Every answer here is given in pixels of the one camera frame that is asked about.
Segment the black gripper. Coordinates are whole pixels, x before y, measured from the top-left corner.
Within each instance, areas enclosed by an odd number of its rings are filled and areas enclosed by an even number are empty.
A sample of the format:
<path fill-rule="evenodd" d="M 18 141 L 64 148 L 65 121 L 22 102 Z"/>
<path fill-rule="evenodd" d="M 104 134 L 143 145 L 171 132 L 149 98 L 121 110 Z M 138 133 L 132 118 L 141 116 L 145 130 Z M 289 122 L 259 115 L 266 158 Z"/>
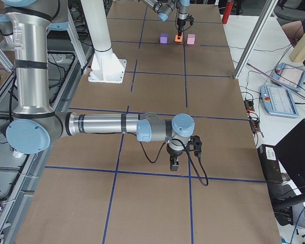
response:
<path fill-rule="evenodd" d="M 170 171 L 177 171 L 179 168 L 178 157 L 185 152 L 185 149 L 183 146 L 173 143 L 168 143 L 166 149 L 170 155 Z"/>
<path fill-rule="evenodd" d="M 186 24 L 186 16 L 177 17 L 177 30 L 178 30 L 178 37 L 182 36 L 182 30 Z"/>

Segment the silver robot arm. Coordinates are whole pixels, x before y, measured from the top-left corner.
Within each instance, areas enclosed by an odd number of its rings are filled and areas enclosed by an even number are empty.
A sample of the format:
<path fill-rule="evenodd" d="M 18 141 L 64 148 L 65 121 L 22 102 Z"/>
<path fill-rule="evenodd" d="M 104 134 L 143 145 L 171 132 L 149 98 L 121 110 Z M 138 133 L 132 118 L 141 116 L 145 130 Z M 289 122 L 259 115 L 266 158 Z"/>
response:
<path fill-rule="evenodd" d="M 190 22 L 193 25 L 194 18 L 188 14 L 190 5 L 189 0 L 168 1 L 165 5 L 161 1 L 143 0 L 144 4 L 150 7 L 158 16 L 161 21 L 166 21 L 173 10 L 177 9 L 176 24 L 177 24 L 177 37 L 175 40 L 179 40 L 182 37 L 182 33 L 185 31 L 184 26 L 186 22 Z"/>
<path fill-rule="evenodd" d="M 7 21 L 12 23 L 14 41 L 14 71 L 17 81 L 18 106 L 6 129 L 8 143 L 23 154 L 36 154 L 64 136 L 86 134 L 133 134 L 142 142 L 163 141 L 170 155 L 170 170 L 177 171 L 178 157 L 186 152 L 190 160 L 190 145 L 194 145 L 193 118 L 176 115 L 172 120 L 160 119 L 154 113 L 145 114 L 81 114 L 57 113 L 49 103 L 47 30 L 53 24 L 67 29 L 68 3 L 63 1 L 2 1 Z M 178 34 L 189 20 L 190 1 L 143 1 L 160 20 L 166 21 L 177 9 Z M 103 1 L 81 1 L 94 48 L 89 82 L 121 84 L 127 61 L 118 59 L 112 50 Z"/>

